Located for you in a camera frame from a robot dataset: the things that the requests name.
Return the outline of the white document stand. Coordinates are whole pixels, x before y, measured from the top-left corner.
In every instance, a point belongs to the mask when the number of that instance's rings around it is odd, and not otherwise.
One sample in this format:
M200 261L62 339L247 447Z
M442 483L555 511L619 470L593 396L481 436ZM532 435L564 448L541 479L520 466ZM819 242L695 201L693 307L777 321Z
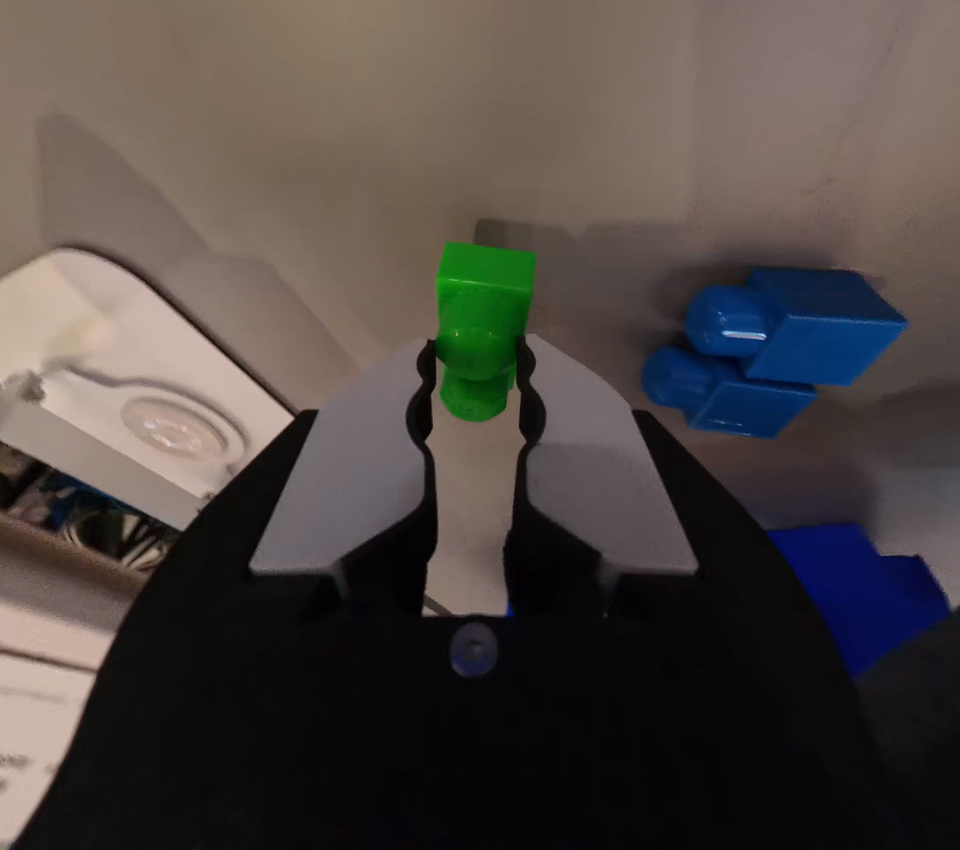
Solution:
M292 419L164 297L92 252L46 253L1 289L2 443L179 532ZM2 515L2 653L97 676L150 574Z

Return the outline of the green two-stud building block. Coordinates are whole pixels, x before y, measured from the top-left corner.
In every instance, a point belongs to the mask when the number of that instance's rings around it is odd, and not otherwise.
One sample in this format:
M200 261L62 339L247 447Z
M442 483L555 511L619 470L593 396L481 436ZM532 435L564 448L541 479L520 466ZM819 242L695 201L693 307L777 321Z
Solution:
M482 423L507 408L536 268L533 252L445 245L436 277L435 347L443 371L439 396L453 416Z

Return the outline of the black white striped bag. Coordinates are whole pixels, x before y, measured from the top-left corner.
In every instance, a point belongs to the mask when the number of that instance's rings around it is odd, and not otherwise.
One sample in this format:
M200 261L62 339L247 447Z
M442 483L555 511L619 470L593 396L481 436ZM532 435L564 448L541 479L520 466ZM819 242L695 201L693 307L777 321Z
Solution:
M155 517L6 443L1 512L64 543L138 573L152 573L181 533Z

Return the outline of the blue one-stud building block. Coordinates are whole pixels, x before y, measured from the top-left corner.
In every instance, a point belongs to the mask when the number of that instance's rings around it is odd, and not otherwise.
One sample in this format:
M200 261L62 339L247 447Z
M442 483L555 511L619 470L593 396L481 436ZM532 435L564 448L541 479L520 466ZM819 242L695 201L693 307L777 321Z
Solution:
M647 398L690 429L732 436L776 438L817 398L809 385L752 380L730 358L676 346L654 351L640 378Z
M858 272L768 268L711 284L686 309L684 333L749 379L848 387L909 327Z

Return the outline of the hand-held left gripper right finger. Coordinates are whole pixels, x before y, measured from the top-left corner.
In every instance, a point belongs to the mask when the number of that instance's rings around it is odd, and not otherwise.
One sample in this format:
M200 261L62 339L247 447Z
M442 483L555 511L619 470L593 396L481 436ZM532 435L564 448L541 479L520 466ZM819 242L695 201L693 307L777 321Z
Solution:
M699 562L628 401L543 338L518 342L523 445L503 569L512 616L600 617Z

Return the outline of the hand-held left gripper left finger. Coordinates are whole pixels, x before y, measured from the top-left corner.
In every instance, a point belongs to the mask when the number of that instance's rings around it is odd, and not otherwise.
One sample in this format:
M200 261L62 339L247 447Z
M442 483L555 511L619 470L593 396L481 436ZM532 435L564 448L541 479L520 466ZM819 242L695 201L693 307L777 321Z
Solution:
M350 613L423 616L439 537L436 364L435 341L414 340L318 409L249 561L255 577L318 577Z

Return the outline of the blue plastic bin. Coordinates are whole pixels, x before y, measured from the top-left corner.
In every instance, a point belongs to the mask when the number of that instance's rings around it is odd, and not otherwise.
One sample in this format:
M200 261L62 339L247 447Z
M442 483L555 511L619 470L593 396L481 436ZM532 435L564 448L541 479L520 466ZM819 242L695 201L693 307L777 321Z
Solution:
M952 612L920 556L882 555L856 523L769 535L817 607L853 679Z

